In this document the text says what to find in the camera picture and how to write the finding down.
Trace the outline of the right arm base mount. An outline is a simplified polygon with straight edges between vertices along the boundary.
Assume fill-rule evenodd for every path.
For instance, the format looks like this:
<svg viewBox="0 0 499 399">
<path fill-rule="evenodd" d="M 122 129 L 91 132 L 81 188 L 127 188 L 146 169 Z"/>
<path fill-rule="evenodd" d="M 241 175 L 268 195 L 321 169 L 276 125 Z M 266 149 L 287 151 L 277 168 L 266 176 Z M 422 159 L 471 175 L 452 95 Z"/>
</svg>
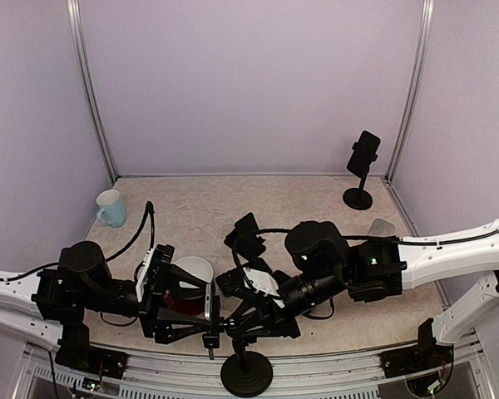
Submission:
<svg viewBox="0 0 499 399">
<path fill-rule="evenodd" d="M 433 318 L 429 318 L 419 326 L 415 345 L 384 351 L 380 354 L 386 378 L 423 372 L 454 361 L 454 346 L 442 346 L 437 343 L 432 331 L 433 321 Z"/>
</svg>

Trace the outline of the red floral plate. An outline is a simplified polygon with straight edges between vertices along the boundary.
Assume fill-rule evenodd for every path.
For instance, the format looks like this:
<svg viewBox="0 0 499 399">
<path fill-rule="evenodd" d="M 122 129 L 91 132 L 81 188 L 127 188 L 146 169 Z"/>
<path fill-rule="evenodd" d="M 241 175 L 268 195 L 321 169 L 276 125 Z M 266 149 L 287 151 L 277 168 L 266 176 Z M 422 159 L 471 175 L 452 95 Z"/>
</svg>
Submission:
<svg viewBox="0 0 499 399">
<path fill-rule="evenodd" d="M 175 298 L 171 293 L 165 295 L 166 306 L 178 313 L 199 316 L 205 311 L 205 296 L 193 298 Z"/>
</svg>

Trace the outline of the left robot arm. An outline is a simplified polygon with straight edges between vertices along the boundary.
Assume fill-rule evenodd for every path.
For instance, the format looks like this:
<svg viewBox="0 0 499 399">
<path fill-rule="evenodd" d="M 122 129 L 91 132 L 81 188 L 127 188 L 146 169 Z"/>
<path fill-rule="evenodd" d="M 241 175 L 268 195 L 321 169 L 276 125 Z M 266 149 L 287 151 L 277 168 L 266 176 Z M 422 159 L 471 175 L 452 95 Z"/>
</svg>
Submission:
<svg viewBox="0 0 499 399">
<path fill-rule="evenodd" d="M 218 298 L 210 280 L 173 264 L 174 247 L 147 251 L 135 280 L 111 276 L 101 247 L 81 241 L 61 251 L 55 264 L 0 275 L 0 294 L 17 307 L 65 328 L 83 328 L 87 310 L 139 320 L 145 337 L 171 344 L 200 334 L 205 348 L 220 345 Z"/>
</svg>

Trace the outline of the aluminium frame post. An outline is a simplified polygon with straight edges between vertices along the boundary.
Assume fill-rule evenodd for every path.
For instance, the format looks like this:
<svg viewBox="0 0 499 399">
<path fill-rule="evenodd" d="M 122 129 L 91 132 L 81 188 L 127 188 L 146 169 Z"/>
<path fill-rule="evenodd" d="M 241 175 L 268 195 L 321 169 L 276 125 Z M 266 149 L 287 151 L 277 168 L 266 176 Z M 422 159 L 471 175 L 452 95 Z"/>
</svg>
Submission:
<svg viewBox="0 0 499 399">
<path fill-rule="evenodd" d="M 385 180 L 389 185 L 393 185 L 398 167 L 403 157 L 405 146 L 407 144 L 410 126 L 413 120 L 413 113 L 417 104 L 417 98 L 422 84 L 422 74 L 427 58 L 427 51 L 432 30 L 432 20 L 434 16 L 435 1 L 424 0 L 422 2 L 421 17 L 417 34 L 417 43 L 413 58 L 413 68 L 408 83 L 407 95 L 403 113 L 398 127 L 398 136 L 393 147 L 389 165 L 385 175 Z"/>
<path fill-rule="evenodd" d="M 105 126 L 101 118 L 101 112 L 96 98 L 94 82 L 91 76 L 91 68 L 88 59 L 86 38 L 82 26 L 82 13 L 80 2 L 77 0 L 67 1 L 67 15 L 72 33 L 72 42 L 76 53 L 80 79 L 86 99 L 86 106 L 91 117 L 91 122 L 96 137 L 96 143 L 101 153 L 102 164 L 104 165 L 107 178 L 111 185 L 119 179 L 109 140 L 105 132 Z"/>
</svg>

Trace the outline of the left aluminium frame post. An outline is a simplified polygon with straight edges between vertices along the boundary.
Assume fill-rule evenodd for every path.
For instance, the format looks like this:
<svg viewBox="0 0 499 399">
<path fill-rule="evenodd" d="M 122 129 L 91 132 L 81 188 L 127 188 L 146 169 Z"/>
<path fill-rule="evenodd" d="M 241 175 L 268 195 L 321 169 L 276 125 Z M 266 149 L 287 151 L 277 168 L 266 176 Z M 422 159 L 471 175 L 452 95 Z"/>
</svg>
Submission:
<svg viewBox="0 0 499 399">
<path fill-rule="evenodd" d="M 86 99 L 86 106 L 91 117 L 91 122 L 96 137 L 96 143 L 101 153 L 102 164 L 104 165 L 107 178 L 111 185 L 119 179 L 109 140 L 105 132 L 105 126 L 101 118 L 101 112 L 96 98 L 94 82 L 91 76 L 91 68 L 88 59 L 86 38 L 82 26 L 82 13 L 80 2 L 77 0 L 67 1 L 67 15 L 72 33 L 72 42 L 76 53 L 80 79 Z"/>
</svg>

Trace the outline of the light blue mug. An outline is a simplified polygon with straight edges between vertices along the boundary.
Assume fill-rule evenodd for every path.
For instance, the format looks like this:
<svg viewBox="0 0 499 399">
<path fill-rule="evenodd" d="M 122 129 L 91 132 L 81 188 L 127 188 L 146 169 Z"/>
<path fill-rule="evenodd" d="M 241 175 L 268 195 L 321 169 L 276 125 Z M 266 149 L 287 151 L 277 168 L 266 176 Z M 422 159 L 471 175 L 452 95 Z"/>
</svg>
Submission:
<svg viewBox="0 0 499 399">
<path fill-rule="evenodd" d="M 117 190 L 105 190 L 96 197 L 96 219 L 104 226 L 120 228 L 126 223 L 126 210 Z"/>
</svg>

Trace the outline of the black pole phone stand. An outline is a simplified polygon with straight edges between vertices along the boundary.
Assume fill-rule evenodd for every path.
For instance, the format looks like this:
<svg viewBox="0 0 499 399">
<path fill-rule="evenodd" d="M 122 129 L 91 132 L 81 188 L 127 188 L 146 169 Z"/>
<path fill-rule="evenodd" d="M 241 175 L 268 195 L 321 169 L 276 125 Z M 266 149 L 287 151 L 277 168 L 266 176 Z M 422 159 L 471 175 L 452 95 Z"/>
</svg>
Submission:
<svg viewBox="0 0 499 399">
<path fill-rule="evenodd" d="M 221 383 L 236 397 L 256 397 L 264 393 L 273 381 L 274 370 L 269 359 L 259 352 L 246 350 L 257 339 L 249 342 L 231 340 L 234 353 L 221 366 Z"/>
<path fill-rule="evenodd" d="M 352 209 L 367 210 L 373 205 L 373 197 L 365 190 L 365 184 L 368 178 L 368 173 L 359 178 L 360 182 L 358 187 L 349 188 L 343 193 L 343 202 Z"/>
</svg>

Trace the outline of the blue-edged black smartphone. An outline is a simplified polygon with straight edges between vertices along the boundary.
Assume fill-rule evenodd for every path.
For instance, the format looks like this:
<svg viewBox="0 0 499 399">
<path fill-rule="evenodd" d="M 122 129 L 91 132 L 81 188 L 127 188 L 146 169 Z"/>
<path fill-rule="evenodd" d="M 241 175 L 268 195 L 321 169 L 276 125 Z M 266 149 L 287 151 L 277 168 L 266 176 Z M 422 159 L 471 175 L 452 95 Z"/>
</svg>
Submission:
<svg viewBox="0 0 499 399">
<path fill-rule="evenodd" d="M 275 270 L 272 273 L 272 277 L 278 283 L 279 286 L 288 282 L 291 279 L 291 277 L 282 270 Z"/>
</svg>

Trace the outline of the right aluminium frame post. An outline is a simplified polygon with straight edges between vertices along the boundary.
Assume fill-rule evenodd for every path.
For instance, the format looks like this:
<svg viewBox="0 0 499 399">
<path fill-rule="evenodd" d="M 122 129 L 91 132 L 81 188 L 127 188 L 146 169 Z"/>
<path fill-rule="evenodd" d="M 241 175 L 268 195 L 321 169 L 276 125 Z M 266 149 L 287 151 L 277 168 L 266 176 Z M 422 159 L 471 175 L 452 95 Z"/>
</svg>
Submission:
<svg viewBox="0 0 499 399">
<path fill-rule="evenodd" d="M 413 120 L 413 113 L 417 104 L 417 98 L 422 84 L 422 74 L 427 58 L 427 51 L 432 30 L 432 20 L 434 16 L 435 1 L 424 0 L 422 2 L 421 17 L 417 34 L 417 43 L 413 58 L 413 68 L 408 83 L 407 95 L 403 113 L 398 127 L 398 136 L 393 147 L 389 165 L 385 175 L 385 180 L 389 185 L 393 185 L 398 167 L 403 157 L 405 146 L 407 144 L 410 126 Z"/>
</svg>

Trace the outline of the black folding phone stand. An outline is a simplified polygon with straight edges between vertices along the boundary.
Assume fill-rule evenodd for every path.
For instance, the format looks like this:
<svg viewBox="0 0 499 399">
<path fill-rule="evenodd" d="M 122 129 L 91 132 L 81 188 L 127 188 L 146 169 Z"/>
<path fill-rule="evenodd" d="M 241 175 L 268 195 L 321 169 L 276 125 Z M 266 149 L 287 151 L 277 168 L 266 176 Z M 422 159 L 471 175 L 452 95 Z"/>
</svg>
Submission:
<svg viewBox="0 0 499 399">
<path fill-rule="evenodd" d="M 259 226 L 252 212 L 235 222 L 234 229 L 225 236 L 224 244 L 232 249 L 237 244 L 236 253 L 247 261 L 257 259 L 264 253 L 265 239 L 257 235 Z"/>
</svg>

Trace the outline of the round-base plate phone stand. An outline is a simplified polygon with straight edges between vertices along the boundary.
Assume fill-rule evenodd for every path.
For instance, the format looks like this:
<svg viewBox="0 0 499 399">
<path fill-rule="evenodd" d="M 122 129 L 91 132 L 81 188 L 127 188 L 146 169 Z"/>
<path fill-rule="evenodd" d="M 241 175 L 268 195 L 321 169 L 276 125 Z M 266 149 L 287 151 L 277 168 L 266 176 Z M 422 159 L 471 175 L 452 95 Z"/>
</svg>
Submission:
<svg viewBox="0 0 499 399">
<path fill-rule="evenodd" d="M 394 224 L 388 222 L 385 219 L 376 218 L 373 220 L 370 229 L 368 231 L 368 236 L 372 237 L 391 237 L 394 236 L 396 232 L 396 227 Z"/>
</svg>

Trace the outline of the silver-edged black smartphone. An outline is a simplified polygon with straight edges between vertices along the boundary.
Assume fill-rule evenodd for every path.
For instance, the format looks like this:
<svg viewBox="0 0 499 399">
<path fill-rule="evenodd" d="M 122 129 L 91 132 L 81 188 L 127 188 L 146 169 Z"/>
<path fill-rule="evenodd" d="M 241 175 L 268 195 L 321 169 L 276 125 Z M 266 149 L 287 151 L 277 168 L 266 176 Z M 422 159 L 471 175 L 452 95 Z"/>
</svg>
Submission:
<svg viewBox="0 0 499 399">
<path fill-rule="evenodd" d="M 213 318 L 214 285 L 208 283 L 205 286 L 204 317 L 208 322 Z"/>
</svg>

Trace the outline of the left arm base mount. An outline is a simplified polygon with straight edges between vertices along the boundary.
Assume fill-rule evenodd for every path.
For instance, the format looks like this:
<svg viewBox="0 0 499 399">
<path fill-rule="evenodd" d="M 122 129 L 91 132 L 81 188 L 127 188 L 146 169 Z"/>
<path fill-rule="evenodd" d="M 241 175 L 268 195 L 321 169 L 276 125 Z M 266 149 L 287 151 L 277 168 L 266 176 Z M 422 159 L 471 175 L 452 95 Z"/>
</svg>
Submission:
<svg viewBox="0 0 499 399">
<path fill-rule="evenodd" d="M 55 361 L 58 365 L 80 372 L 96 374 L 99 377 L 122 379 L 128 362 L 128 355 L 90 344 L 88 326 L 83 323 L 62 325 L 62 337 Z"/>
</svg>

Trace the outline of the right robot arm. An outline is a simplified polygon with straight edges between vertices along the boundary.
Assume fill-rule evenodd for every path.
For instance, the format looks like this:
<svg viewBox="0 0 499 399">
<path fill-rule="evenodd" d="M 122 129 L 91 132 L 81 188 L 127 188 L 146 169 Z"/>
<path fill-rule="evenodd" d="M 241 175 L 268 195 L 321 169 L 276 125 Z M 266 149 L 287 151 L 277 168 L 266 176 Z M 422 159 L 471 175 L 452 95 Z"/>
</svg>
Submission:
<svg viewBox="0 0 499 399">
<path fill-rule="evenodd" d="M 304 221 L 284 231 L 284 246 L 299 274 L 290 277 L 264 264 L 264 230 L 252 214 L 226 237 L 235 279 L 224 295 L 240 299 L 226 332 L 234 340 L 299 335 L 296 319 L 339 293 L 377 302 L 436 280 L 479 273 L 480 279 L 448 310 L 418 330 L 421 341 L 409 362 L 425 369 L 442 347 L 499 307 L 499 219 L 438 237 L 344 236 L 332 222 Z"/>
</svg>

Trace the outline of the white ceramic bowl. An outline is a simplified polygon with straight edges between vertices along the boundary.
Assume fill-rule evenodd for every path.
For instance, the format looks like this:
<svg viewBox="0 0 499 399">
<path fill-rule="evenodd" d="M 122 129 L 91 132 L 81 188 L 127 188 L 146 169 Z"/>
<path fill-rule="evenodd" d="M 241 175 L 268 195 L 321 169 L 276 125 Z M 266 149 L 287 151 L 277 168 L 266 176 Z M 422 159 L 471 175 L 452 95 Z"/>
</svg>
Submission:
<svg viewBox="0 0 499 399">
<path fill-rule="evenodd" d="M 177 259 L 174 265 L 207 283 L 213 281 L 214 270 L 206 259 L 197 256 L 187 256 Z"/>
</svg>

